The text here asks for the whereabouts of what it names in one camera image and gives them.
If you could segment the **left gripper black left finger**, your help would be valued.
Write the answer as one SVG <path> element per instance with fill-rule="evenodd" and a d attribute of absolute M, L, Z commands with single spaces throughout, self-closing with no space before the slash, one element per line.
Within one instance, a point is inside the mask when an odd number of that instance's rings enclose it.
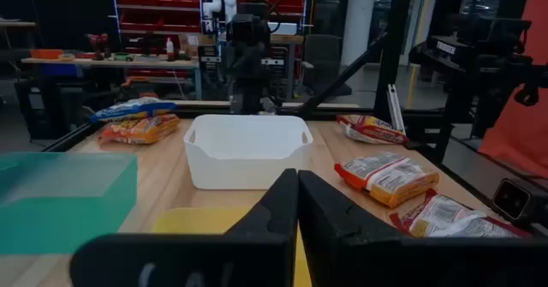
<path fill-rule="evenodd" d="M 80 246 L 74 287 L 293 287 L 299 178 L 287 169 L 223 234 L 116 233 Z"/>

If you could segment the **red ramen noodle packet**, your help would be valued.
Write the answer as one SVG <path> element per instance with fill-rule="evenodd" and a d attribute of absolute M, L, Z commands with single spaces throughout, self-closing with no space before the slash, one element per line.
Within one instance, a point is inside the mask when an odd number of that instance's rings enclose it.
<path fill-rule="evenodd" d="M 378 145 L 401 145 L 408 141 L 402 131 L 373 116 L 339 115 L 336 121 L 343 133 L 356 141 Z"/>
<path fill-rule="evenodd" d="M 526 231 L 471 210 L 433 189 L 410 212 L 390 215 L 392 224 L 414 237 L 531 238 Z"/>

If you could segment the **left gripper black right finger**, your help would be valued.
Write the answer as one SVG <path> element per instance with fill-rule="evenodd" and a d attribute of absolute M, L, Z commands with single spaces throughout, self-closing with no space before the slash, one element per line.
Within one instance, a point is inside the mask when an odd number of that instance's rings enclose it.
<path fill-rule="evenodd" d="M 315 173 L 298 177 L 314 287 L 548 287 L 548 240 L 413 238 Z"/>

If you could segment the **black robot station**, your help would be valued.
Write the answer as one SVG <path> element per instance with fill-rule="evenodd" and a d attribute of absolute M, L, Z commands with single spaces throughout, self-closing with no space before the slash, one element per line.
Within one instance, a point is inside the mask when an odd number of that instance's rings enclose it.
<path fill-rule="evenodd" d="M 525 54 L 531 21 L 455 15 L 449 25 L 451 36 L 429 37 L 408 60 L 445 78 L 451 123 L 472 123 L 472 135 L 483 137 L 508 99 L 526 107 L 539 102 L 539 90 L 548 88 L 548 63 L 535 64 Z"/>

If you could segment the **orange tray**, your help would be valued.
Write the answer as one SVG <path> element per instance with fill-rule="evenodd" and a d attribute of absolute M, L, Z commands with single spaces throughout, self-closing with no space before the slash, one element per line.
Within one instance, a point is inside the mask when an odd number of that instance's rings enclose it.
<path fill-rule="evenodd" d="M 31 57 L 38 59 L 57 60 L 63 54 L 59 49 L 32 49 Z"/>

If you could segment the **orange ramen noodle packet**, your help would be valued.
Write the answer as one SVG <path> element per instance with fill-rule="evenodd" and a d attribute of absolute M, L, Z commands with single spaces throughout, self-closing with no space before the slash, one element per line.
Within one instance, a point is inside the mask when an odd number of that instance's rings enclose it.
<path fill-rule="evenodd" d="M 181 119 L 174 114 L 109 123 L 98 137 L 100 144 L 118 142 L 150 145 L 174 133 Z"/>
<path fill-rule="evenodd" d="M 352 188 L 389 208 L 425 193 L 439 181 L 435 170 L 394 152 L 353 158 L 347 163 L 335 164 L 334 170 Z"/>

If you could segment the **red power drill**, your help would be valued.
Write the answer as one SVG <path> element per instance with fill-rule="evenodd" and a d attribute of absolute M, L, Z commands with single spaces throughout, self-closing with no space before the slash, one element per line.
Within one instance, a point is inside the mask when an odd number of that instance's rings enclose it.
<path fill-rule="evenodd" d="M 109 35 L 107 33 L 88 34 L 86 37 L 94 49 L 93 60 L 102 61 L 105 60 L 105 58 L 110 57 Z"/>

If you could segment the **white metal shelf rack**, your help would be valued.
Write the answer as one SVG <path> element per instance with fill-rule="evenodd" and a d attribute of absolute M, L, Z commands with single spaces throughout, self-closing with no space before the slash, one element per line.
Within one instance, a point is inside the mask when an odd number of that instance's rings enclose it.
<path fill-rule="evenodd" d="M 126 11 L 145 11 L 153 12 L 160 14 L 164 17 L 164 14 L 172 11 L 185 11 L 185 12 L 196 12 L 200 15 L 200 29 L 199 33 L 223 33 L 225 22 L 224 10 L 220 13 L 214 13 L 213 19 L 211 21 L 206 21 L 203 16 L 202 5 L 205 2 L 210 2 L 211 0 L 200 0 L 200 6 L 197 9 L 190 8 L 178 8 L 178 7 L 165 7 L 159 4 L 156 6 L 144 6 L 144 5 L 124 5 L 118 4 L 116 0 L 113 0 L 113 6 L 115 13 L 112 16 L 113 19 L 117 22 L 117 31 L 120 34 L 157 34 L 157 35 L 176 35 L 176 34 L 197 34 L 197 33 L 182 33 L 182 32 L 169 32 L 163 31 L 162 27 L 159 31 L 137 31 L 137 30 L 122 30 L 120 28 L 120 20 L 122 14 Z M 247 2 L 260 2 L 267 3 L 265 0 L 248 0 Z M 277 4 L 269 6 L 268 12 L 268 25 L 271 29 L 271 32 L 275 35 L 299 35 L 303 33 L 304 29 L 309 27 L 309 5 L 312 3 L 311 0 L 303 0 L 304 10 L 301 15 L 298 14 L 283 14 L 276 10 Z"/>

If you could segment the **blue ramen noodle packet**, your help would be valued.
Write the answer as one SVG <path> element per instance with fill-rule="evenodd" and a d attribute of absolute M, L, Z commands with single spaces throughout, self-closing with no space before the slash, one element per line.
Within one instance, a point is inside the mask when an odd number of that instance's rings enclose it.
<path fill-rule="evenodd" d="M 115 122 L 128 119 L 141 119 L 163 115 L 176 108 L 176 104 L 167 100 L 154 97 L 130 99 L 117 105 L 112 105 L 101 111 L 95 112 L 90 121 Z"/>

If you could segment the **orange fabric panel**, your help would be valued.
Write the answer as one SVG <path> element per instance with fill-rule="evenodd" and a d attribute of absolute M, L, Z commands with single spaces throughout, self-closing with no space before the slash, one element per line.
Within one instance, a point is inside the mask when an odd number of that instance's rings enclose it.
<path fill-rule="evenodd" d="M 532 22 L 525 53 L 535 64 L 548 64 L 548 0 L 527 0 L 523 16 Z M 479 151 L 548 179 L 548 88 L 539 89 L 534 106 L 509 98 Z"/>

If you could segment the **white building column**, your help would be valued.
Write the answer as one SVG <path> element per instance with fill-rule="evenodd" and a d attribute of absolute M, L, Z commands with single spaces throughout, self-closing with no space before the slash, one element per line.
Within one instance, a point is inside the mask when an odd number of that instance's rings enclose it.
<path fill-rule="evenodd" d="M 348 0 L 342 39 L 342 64 L 350 65 L 368 47 L 375 0 Z"/>

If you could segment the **blue box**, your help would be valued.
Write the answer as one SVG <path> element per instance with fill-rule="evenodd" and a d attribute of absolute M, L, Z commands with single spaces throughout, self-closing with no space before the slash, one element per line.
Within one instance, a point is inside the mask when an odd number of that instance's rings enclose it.
<path fill-rule="evenodd" d="M 41 64 L 41 73 L 45 76 L 64 76 L 82 78 L 84 76 L 81 66 L 73 64 Z"/>

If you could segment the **black diagonal frame brace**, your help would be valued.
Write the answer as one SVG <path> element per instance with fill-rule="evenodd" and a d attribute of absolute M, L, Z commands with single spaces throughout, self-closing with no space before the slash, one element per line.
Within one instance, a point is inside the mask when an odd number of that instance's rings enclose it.
<path fill-rule="evenodd" d="M 375 51 L 380 51 L 384 46 L 388 32 L 382 32 L 364 51 L 357 57 L 342 73 L 340 73 L 333 82 L 320 94 L 311 97 L 303 105 L 295 110 L 298 117 L 307 117 L 311 115 L 317 107 L 329 98 L 337 89 L 343 86 L 359 69 L 368 63 Z"/>

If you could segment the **yellow plastic bin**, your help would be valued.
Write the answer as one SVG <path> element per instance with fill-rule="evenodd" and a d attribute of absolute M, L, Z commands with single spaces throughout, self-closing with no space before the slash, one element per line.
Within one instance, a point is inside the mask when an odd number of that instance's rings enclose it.
<path fill-rule="evenodd" d="M 250 209 L 250 206 L 177 207 L 161 214 L 152 225 L 152 232 L 222 234 Z M 296 237 L 294 287 L 312 287 L 300 228 Z"/>

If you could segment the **black office chair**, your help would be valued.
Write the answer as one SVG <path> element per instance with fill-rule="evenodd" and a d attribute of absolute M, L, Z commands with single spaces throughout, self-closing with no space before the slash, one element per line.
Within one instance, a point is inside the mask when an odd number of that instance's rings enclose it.
<path fill-rule="evenodd" d="M 322 93 L 339 75 L 340 38 L 308 34 L 304 41 L 303 86 L 310 95 Z"/>

